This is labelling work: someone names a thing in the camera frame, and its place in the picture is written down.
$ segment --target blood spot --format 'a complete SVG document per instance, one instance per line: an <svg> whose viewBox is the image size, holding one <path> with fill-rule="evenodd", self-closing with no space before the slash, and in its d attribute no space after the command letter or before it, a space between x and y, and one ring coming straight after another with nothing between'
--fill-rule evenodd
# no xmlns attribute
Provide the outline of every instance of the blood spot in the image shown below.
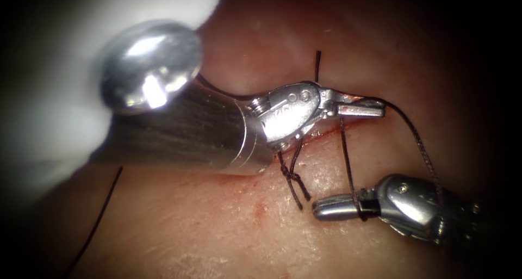
<svg viewBox="0 0 522 279"><path fill-rule="evenodd" d="M257 202L254 206L254 221L256 224L260 225L262 220L266 216L266 211L268 210L268 206L264 202Z"/></svg>

